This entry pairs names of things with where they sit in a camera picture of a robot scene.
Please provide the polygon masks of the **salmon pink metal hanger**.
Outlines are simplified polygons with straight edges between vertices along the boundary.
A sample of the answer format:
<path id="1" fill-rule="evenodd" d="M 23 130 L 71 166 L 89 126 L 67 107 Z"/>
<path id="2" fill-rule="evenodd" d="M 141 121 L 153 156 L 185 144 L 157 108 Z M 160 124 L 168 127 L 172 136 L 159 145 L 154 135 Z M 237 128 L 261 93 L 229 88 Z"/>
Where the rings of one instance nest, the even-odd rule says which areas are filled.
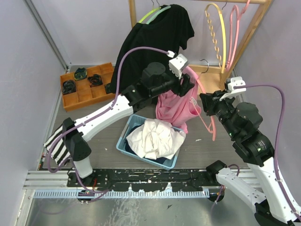
<path id="1" fill-rule="evenodd" d="M 202 85 L 201 81 L 199 80 L 199 76 L 196 74 L 196 72 L 190 66 L 187 66 L 185 69 L 187 70 L 187 72 L 189 73 L 189 75 L 192 75 L 192 77 L 196 80 L 196 82 L 197 82 L 199 88 L 201 89 L 201 91 L 203 93 L 206 93 L 206 90 L 205 90 L 204 86 Z M 195 108 L 196 112 L 198 113 L 198 116 L 201 119 L 201 121 L 203 122 L 203 124 L 204 124 L 205 128 L 207 129 L 207 131 L 212 134 L 212 141 L 215 141 L 215 138 L 216 138 L 216 126 L 215 126 L 215 121 L 214 121 L 213 116 L 210 117 L 210 120 L 211 120 L 210 124 L 206 125 L 204 119 L 201 116 L 201 110 L 198 111 L 197 108 L 196 108 L 196 105 L 197 105 L 196 99 L 194 99 L 193 97 L 191 97 L 190 98 L 190 102 L 193 104 L 193 107 Z"/>

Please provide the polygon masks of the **yellow hanger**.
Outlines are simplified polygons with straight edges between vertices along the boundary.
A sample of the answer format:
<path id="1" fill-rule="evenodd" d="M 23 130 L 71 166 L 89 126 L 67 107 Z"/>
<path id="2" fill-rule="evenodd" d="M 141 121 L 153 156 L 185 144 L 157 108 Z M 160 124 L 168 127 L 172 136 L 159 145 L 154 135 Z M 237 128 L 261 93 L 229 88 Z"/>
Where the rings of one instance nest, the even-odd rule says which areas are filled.
<path id="1" fill-rule="evenodd" d="M 210 13 L 209 13 L 209 8 L 210 7 L 214 7 L 218 13 L 218 18 L 220 21 L 220 28 L 221 28 L 221 36 L 222 36 L 222 48 L 220 49 L 218 46 L 218 40 L 217 40 L 217 35 L 216 32 L 214 31 L 214 25 L 213 22 L 211 20 L 210 17 Z M 207 4 L 205 10 L 204 10 L 205 16 L 206 16 L 206 21 L 208 24 L 208 28 L 210 31 L 210 35 L 212 38 L 212 43 L 214 45 L 214 51 L 216 53 L 216 58 L 218 60 L 218 66 L 221 70 L 221 74 L 223 74 L 225 72 L 225 68 L 226 68 L 226 31 L 225 31 L 225 23 L 224 23 L 224 19 L 223 19 L 223 15 L 222 15 L 222 11 L 220 9 L 220 7 L 215 4 L 215 3 L 209 3 Z"/>

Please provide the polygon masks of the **orange wooden divider tray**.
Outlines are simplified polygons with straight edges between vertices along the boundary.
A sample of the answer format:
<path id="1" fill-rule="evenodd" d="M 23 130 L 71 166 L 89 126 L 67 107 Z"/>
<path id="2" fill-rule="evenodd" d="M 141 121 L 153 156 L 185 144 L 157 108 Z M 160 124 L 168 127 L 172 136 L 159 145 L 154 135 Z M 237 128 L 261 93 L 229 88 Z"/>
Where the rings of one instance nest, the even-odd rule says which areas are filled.
<path id="1" fill-rule="evenodd" d="M 104 86 L 111 81 L 114 71 L 112 63 L 105 63 L 92 67 L 84 67 L 87 70 L 87 78 L 98 74 L 101 76 L 103 85 L 90 87 L 89 81 L 86 79 L 75 81 L 74 72 L 66 73 L 60 76 L 61 92 L 64 81 L 73 80 L 76 83 L 76 92 L 63 95 L 63 107 L 66 111 L 72 111 L 83 108 L 92 104 L 96 104 L 105 100 L 113 99 L 114 94 L 106 94 Z"/>

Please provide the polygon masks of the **black white striped cloth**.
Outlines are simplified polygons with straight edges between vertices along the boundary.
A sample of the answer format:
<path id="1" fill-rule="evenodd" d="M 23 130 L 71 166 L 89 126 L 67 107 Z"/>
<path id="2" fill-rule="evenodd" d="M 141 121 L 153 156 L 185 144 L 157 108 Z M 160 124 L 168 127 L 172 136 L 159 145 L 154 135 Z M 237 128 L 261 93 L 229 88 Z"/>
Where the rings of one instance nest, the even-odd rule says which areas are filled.
<path id="1" fill-rule="evenodd" d="M 53 143 L 57 140 L 57 138 L 63 133 L 63 126 L 60 125 L 54 133 L 48 138 L 48 140 L 44 143 L 44 147 L 46 148 L 47 152 L 50 151 Z M 66 165 L 70 160 L 71 154 L 67 150 L 63 139 L 61 138 L 56 145 L 54 146 L 52 152 L 51 152 L 51 159 L 55 161 L 55 163 L 60 166 L 60 165 Z"/>

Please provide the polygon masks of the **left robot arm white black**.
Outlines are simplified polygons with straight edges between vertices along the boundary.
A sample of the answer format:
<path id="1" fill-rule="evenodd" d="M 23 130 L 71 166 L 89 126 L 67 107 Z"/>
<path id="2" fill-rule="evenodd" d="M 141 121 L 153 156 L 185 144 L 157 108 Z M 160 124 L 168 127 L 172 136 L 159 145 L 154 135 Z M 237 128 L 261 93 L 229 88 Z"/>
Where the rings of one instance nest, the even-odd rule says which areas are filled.
<path id="1" fill-rule="evenodd" d="M 142 78 L 117 94 L 112 103 L 76 121 L 71 118 L 63 121 L 63 143 L 71 154 L 80 184 L 90 186 L 94 182 L 88 141 L 98 132 L 145 108 L 153 98 L 161 94 L 172 91 L 182 97 L 194 87 L 190 76 L 185 72 L 188 63 L 176 57 L 168 64 L 168 73 L 161 63 L 149 64 L 143 70 Z"/>

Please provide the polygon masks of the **wooden clothes rack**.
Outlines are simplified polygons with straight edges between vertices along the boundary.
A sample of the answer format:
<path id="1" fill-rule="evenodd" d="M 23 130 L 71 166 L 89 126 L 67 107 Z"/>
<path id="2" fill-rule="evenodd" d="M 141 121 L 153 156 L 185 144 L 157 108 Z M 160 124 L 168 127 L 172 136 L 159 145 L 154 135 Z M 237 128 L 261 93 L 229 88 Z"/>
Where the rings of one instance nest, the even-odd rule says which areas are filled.
<path id="1" fill-rule="evenodd" d="M 142 19 L 153 8 L 159 5 L 177 4 L 184 7 L 189 14 L 190 21 L 195 31 L 194 38 L 190 39 L 184 55 L 189 59 L 191 68 L 199 75 L 200 81 L 207 92 L 214 92 L 223 88 L 223 82 L 231 76 L 235 65 L 242 56 L 250 39 L 254 35 L 263 16 L 266 14 L 270 0 L 252 0 L 246 11 L 239 20 L 238 32 L 235 28 L 232 31 L 233 43 L 236 47 L 235 55 L 231 67 L 225 73 L 221 73 L 219 61 L 216 57 L 214 44 L 209 31 L 209 25 L 205 13 L 208 12 L 217 39 L 217 46 L 220 54 L 223 53 L 222 28 L 217 8 L 222 11 L 225 24 L 226 43 L 230 42 L 230 20 L 236 25 L 236 12 L 232 8 L 237 5 L 240 10 L 245 7 L 245 0 L 127 0 L 126 10 L 130 16 L 130 24 L 134 26 L 136 22 Z"/>

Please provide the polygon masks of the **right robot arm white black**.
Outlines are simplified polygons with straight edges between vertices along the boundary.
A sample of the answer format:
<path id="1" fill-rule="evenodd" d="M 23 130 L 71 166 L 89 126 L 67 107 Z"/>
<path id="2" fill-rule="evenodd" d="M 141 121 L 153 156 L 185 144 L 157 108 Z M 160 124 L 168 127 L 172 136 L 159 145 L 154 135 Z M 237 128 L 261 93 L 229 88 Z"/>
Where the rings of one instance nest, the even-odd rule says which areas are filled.
<path id="1" fill-rule="evenodd" d="M 279 183 L 284 183 L 274 166 L 275 149 L 259 131 L 262 117 L 256 105 L 242 102 L 233 106 L 233 98 L 224 98 L 225 91 L 200 94 L 204 112 L 215 115 L 228 133 L 238 156 L 256 176 L 261 191 L 240 179 L 222 161 L 207 166 L 206 179 L 213 186 L 231 190 L 254 213 L 261 226 L 295 226 L 300 223 L 301 207 L 290 193 L 283 195 Z"/>

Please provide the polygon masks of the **green black rolled sock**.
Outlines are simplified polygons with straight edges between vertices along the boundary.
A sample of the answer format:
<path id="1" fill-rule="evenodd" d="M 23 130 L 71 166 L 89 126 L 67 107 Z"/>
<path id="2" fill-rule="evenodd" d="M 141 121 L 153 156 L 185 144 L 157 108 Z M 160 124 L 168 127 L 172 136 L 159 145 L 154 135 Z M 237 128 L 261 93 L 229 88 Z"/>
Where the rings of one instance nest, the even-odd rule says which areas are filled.
<path id="1" fill-rule="evenodd" d="M 74 72 L 74 79 L 75 81 L 80 81 L 83 79 L 87 78 L 87 70 L 84 67 L 79 67 L 75 72 Z"/>

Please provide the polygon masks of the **mint green hanger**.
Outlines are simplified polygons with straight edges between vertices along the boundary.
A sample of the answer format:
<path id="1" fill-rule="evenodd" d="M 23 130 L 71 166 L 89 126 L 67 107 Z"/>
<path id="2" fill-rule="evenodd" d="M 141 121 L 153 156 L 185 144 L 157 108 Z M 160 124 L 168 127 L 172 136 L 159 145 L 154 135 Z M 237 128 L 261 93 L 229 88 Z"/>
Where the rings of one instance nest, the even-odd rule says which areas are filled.
<path id="1" fill-rule="evenodd" d="M 153 20 L 155 20 L 158 17 L 158 15 L 167 11 L 170 8 L 171 8 L 171 5 L 162 7 L 158 12 L 156 12 L 154 15 L 151 16 L 151 18 L 146 22 L 146 24 L 150 24 Z"/>

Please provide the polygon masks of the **lime green hanger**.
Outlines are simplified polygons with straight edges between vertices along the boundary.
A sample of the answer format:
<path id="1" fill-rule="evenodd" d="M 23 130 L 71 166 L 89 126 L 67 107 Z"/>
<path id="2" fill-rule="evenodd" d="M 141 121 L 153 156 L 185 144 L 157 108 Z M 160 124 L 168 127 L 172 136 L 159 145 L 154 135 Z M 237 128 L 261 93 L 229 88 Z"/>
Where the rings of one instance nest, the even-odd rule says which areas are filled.
<path id="1" fill-rule="evenodd" d="M 142 22 L 143 22 L 147 17 L 149 17 L 151 14 L 153 14 L 154 12 L 156 12 L 156 11 L 158 11 L 158 10 L 161 9 L 161 6 L 160 6 L 160 5 L 158 5 L 157 8 L 154 7 L 154 1 L 152 1 L 152 3 L 153 3 L 152 10 L 149 11 L 148 13 L 146 13 L 146 14 L 138 21 L 138 23 L 142 23 Z"/>

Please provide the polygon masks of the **black t shirt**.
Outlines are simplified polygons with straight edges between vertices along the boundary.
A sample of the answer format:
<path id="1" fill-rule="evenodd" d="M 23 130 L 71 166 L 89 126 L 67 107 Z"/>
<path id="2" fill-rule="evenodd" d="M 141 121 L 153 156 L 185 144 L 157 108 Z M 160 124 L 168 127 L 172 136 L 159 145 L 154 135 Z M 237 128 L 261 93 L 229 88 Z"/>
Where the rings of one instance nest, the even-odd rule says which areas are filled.
<path id="1" fill-rule="evenodd" d="M 187 48 L 188 40 L 194 35 L 187 10 L 176 4 L 172 4 L 170 9 L 158 15 L 150 24 L 136 23 L 120 48 L 110 81 L 112 93 L 116 92 L 119 64 L 129 50 L 152 47 L 178 53 L 179 49 Z M 167 67 L 168 61 L 166 54 L 151 50 L 136 50 L 129 54 L 121 67 L 119 92 L 137 82 L 148 64 L 160 62 Z"/>

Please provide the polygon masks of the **white t shirt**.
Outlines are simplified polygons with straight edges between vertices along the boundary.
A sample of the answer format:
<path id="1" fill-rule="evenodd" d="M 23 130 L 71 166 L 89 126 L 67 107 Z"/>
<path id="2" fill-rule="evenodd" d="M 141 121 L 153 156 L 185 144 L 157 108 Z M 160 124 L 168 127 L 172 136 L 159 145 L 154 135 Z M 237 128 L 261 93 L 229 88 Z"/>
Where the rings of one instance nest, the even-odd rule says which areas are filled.
<path id="1" fill-rule="evenodd" d="M 146 119 L 126 137 L 131 150 L 140 158 L 172 159 L 186 139 L 184 131 L 176 131 L 169 122 Z"/>

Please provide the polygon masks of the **light blue plastic basket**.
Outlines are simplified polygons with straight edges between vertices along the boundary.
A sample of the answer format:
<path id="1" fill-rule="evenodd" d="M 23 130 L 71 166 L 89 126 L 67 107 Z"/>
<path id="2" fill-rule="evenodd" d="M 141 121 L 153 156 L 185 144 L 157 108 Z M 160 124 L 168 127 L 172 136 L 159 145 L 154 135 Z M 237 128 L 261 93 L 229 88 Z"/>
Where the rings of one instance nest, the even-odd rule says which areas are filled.
<path id="1" fill-rule="evenodd" d="M 130 132 L 133 131 L 133 129 L 143 125 L 146 119 L 147 118 L 139 116 L 137 114 L 132 114 L 129 117 L 129 119 L 128 119 L 128 121 L 127 121 L 127 123 L 126 123 L 119 139 L 118 139 L 118 142 L 116 144 L 116 149 L 119 150 L 122 154 L 125 154 L 125 155 L 133 157 L 135 159 L 141 160 L 141 161 L 146 162 L 148 164 L 151 164 L 153 166 L 156 166 L 156 167 L 159 167 L 159 168 L 162 168 L 162 169 L 165 169 L 165 170 L 173 169 L 175 167 L 176 162 L 177 162 L 177 158 L 178 158 L 178 154 L 179 154 L 180 149 L 177 150 L 177 152 L 172 157 L 172 159 L 170 159 L 170 160 L 165 159 L 165 161 L 161 162 L 161 163 L 157 162 L 157 161 L 154 161 L 154 160 L 146 159 L 146 158 L 140 158 L 136 154 L 130 153 L 126 150 L 126 142 L 127 142 L 126 137 L 130 134 Z"/>

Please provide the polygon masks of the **pink plastic hanger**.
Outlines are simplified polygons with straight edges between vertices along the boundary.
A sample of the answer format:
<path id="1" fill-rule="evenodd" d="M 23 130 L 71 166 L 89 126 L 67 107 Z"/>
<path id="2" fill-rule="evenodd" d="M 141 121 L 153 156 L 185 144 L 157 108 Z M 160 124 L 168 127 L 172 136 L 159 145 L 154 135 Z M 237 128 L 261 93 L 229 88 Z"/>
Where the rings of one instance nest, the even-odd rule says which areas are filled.
<path id="1" fill-rule="evenodd" d="M 228 54 L 227 67 L 226 67 L 227 72 L 230 70 L 230 68 L 233 64 L 234 57 L 235 57 L 236 50 L 237 50 L 240 19 L 241 19 L 242 15 L 246 12 L 249 4 L 250 4 L 250 0 L 248 0 L 246 2 L 245 6 L 242 8 L 241 11 L 239 11 L 239 8 L 237 5 L 234 5 L 231 10 L 231 13 L 230 13 L 230 45 L 229 45 L 229 54 Z M 233 35 L 233 15 L 234 14 L 236 14 L 235 35 Z"/>

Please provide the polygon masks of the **black mounting base plate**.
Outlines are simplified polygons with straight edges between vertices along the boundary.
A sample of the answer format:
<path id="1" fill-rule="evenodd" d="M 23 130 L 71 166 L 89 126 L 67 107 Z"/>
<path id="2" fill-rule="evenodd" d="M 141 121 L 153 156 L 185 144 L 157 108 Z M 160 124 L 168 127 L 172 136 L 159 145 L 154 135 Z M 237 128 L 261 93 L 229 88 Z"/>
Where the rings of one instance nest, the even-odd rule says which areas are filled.
<path id="1" fill-rule="evenodd" d="M 95 191 L 196 192 L 206 187 L 221 185 L 205 169 L 95 169 L 81 180 L 85 187 Z"/>

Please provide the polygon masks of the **navy blue t shirt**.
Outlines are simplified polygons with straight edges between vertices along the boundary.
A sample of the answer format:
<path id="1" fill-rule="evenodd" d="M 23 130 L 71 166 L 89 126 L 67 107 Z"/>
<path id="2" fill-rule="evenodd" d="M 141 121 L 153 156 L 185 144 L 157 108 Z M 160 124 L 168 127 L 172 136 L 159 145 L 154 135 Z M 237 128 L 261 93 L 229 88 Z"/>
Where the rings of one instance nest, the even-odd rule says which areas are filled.
<path id="1" fill-rule="evenodd" d="M 165 165 L 165 166 L 169 166 L 170 163 L 168 163 L 169 159 L 165 158 L 165 157 L 160 157 L 158 159 L 148 159 L 148 158 L 141 158 L 139 157 L 137 154 L 134 153 L 134 151 L 130 148 L 128 142 L 127 142 L 127 139 L 125 137 L 123 137 L 119 142 L 118 142 L 118 145 L 117 147 L 119 148 L 119 150 L 125 154 L 125 155 L 128 155 L 130 157 L 133 157 L 135 159 L 138 159 L 138 160 L 141 160 L 141 161 L 144 161 L 144 162 L 147 162 L 149 164 L 152 164 L 152 165 Z"/>

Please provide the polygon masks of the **aluminium rail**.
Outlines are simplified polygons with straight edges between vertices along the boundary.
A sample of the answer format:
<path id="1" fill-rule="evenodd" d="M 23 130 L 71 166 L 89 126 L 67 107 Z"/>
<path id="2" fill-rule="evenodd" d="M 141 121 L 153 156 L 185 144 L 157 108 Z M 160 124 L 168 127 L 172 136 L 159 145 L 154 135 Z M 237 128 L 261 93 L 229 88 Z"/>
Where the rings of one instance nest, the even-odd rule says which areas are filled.
<path id="1" fill-rule="evenodd" d="M 250 186 L 261 191 L 260 184 L 251 169 L 231 169 L 240 179 Z M 73 170 L 62 170 L 56 173 L 48 171 L 30 171 L 24 183 L 25 189 L 34 190 L 35 198 L 79 198 L 93 199 L 98 197 L 103 191 L 95 191 L 93 188 L 81 186 Z M 208 198 L 217 195 L 220 187 L 206 187 L 202 191 L 196 192 L 172 192 L 171 186 L 165 191 L 155 192 L 127 192 L 107 191 L 104 198 Z"/>

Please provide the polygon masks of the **pink t shirt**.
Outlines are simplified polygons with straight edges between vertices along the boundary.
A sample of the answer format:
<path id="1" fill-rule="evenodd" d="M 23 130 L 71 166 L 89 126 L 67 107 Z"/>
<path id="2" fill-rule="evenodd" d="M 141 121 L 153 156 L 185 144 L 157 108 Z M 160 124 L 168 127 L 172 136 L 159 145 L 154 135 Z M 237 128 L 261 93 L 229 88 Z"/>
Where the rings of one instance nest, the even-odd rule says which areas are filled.
<path id="1" fill-rule="evenodd" d="M 183 97 L 174 94 L 171 90 L 159 95 L 155 114 L 158 120 L 169 122 L 172 126 L 182 129 L 187 134 L 186 122 L 198 117 L 201 113 L 201 107 L 196 102 L 198 75 L 190 67 L 186 67 L 184 71 L 190 76 L 193 88 Z"/>

